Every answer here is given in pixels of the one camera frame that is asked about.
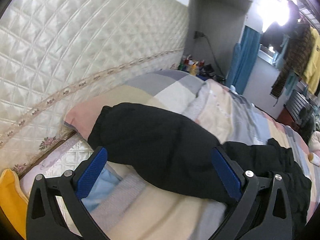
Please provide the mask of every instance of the wooden edge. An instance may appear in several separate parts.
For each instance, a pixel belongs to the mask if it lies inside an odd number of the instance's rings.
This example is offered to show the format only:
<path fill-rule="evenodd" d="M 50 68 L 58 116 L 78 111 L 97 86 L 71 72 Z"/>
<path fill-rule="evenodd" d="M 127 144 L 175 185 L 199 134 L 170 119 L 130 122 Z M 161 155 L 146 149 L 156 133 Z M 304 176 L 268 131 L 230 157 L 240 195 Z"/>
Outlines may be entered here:
<path fill-rule="evenodd" d="M 72 131 L 67 135 L 67 137 L 61 141 L 58 141 L 50 150 L 45 152 L 39 159 L 37 159 L 34 163 L 32 163 L 28 168 L 26 168 L 23 173 L 19 175 L 19 179 L 22 179 L 24 175 L 26 175 L 34 166 L 37 166 L 40 162 L 42 162 L 50 153 L 52 153 L 55 149 L 57 149 L 60 145 L 62 145 L 65 141 L 69 140 L 72 136 L 74 136 L 77 132 Z"/>

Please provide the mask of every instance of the bright light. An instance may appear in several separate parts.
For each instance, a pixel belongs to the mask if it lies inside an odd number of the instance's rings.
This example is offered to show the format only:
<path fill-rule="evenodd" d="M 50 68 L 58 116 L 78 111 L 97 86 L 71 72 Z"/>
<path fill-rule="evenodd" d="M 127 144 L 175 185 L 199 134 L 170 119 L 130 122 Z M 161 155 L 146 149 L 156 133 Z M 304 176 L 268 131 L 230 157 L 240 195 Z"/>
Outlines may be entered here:
<path fill-rule="evenodd" d="M 276 53 L 276 52 L 273 50 L 273 47 L 269 47 L 269 50 L 270 50 L 272 53 Z"/>
<path fill-rule="evenodd" d="M 289 7 L 287 1 L 264 0 L 259 14 L 263 20 L 262 31 L 265 32 L 271 23 L 278 22 L 280 26 L 287 23 L 289 19 Z"/>

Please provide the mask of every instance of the yellow item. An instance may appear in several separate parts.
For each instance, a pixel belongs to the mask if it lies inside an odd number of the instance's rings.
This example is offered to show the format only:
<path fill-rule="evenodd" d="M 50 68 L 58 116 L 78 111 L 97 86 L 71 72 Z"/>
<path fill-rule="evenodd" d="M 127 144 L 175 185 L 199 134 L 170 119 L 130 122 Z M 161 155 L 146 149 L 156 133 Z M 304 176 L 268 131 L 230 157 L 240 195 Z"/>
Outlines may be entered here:
<path fill-rule="evenodd" d="M 26 237 L 28 199 L 23 194 L 17 174 L 6 169 L 0 177 L 0 206 L 17 232 Z"/>
<path fill-rule="evenodd" d="M 302 78 L 308 84 L 309 92 L 314 94 L 318 88 L 320 80 L 320 36 L 316 29 L 310 27 L 310 31 L 315 39 L 315 44 Z"/>

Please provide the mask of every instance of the lace border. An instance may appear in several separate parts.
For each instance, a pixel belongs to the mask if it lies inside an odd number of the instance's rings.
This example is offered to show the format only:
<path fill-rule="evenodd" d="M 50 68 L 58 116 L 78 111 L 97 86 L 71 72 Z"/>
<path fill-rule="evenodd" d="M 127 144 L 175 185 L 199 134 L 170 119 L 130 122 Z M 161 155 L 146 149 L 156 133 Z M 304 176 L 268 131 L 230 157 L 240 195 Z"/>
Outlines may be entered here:
<path fill-rule="evenodd" d="M 23 127 L 25 127 L 27 124 L 31 123 L 31 121 L 42 111 L 46 110 L 50 106 L 53 105 L 53 103 L 58 102 L 59 100 L 67 97 L 68 95 L 75 93 L 76 91 L 93 84 L 94 82 L 100 80 L 101 78 L 107 77 L 111 74 L 119 73 L 122 70 L 130 69 L 133 66 L 142 64 L 144 62 L 148 62 L 151 60 L 154 60 L 156 58 L 162 57 L 167 54 L 175 53 L 178 51 L 183 50 L 184 48 L 179 48 L 175 50 L 165 51 L 161 53 L 154 54 L 150 57 L 144 57 L 135 59 L 131 62 L 121 64 L 117 67 L 110 68 L 103 70 L 101 72 L 98 72 L 90 77 L 84 78 L 76 83 L 73 83 L 72 85 L 69 85 L 62 90 L 52 94 L 50 97 L 44 99 L 40 103 L 36 104 L 31 110 L 23 114 L 18 121 L 13 123 L 9 129 L 4 132 L 2 136 L 0 136 L 0 149 L 15 135 L 17 134 Z"/>

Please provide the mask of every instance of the quilted fabric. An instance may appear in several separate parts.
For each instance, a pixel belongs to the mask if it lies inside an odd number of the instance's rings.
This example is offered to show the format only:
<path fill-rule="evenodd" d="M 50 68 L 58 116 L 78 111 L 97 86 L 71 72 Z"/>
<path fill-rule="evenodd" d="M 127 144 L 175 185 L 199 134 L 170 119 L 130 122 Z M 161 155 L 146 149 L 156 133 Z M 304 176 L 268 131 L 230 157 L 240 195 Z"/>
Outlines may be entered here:
<path fill-rule="evenodd" d="M 21 173 L 67 130 L 66 112 L 179 62 L 176 0 L 12 0 L 0 19 L 0 170 Z"/>

